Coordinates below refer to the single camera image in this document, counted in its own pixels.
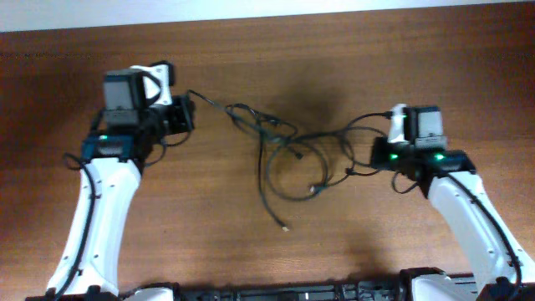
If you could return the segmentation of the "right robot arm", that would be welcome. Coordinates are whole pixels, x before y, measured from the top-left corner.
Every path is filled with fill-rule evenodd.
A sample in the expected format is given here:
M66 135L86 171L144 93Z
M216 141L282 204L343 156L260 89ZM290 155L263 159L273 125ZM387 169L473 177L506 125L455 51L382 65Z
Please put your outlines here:
M437 106L398 104L385 111L390 130L374 140L370 164L406 176L441 214L466 256L476 292L428 269L408 272L411 299L532 300L534 261L492 205L463 150L448 149Z

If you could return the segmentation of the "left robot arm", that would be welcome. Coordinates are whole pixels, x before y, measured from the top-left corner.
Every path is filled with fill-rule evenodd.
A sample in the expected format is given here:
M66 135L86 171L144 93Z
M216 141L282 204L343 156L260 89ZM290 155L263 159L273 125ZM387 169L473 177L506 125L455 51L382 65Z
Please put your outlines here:
M195 105L173 95L172 64L133 65L104 76L105 106L91 122L79 156L78 204L59 265L42 300L116 300L125 222L154 145L190 135Z

